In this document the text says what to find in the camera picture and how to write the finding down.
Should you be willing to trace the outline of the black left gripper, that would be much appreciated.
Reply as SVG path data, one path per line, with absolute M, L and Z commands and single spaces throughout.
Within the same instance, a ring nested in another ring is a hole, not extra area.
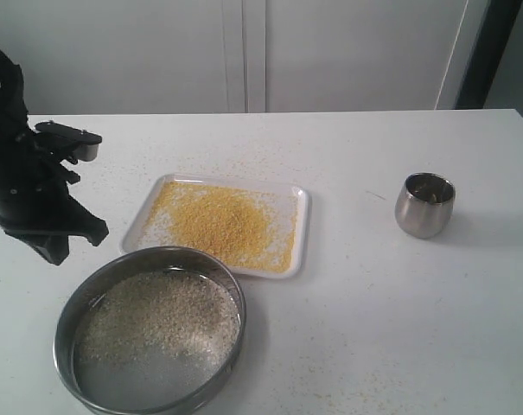
M 80 176 L 35 142 L 35 130 L 0 131 L 0 227 L 27 242 L 49 264 L 69 255 L 68 237 L 99 246 L 109 234 L 68 191 Z

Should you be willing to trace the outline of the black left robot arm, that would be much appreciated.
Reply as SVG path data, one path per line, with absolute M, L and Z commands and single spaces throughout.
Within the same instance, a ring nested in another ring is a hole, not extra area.
M 94 160 L 102 137 L 54 121 L 30 127 L 23 91 L 21 67 L 0 50 L 0 227 L 60 265 L 69 237 L 98 246 L 109 233 L 70 195 L 80 176 L 63 166 Z

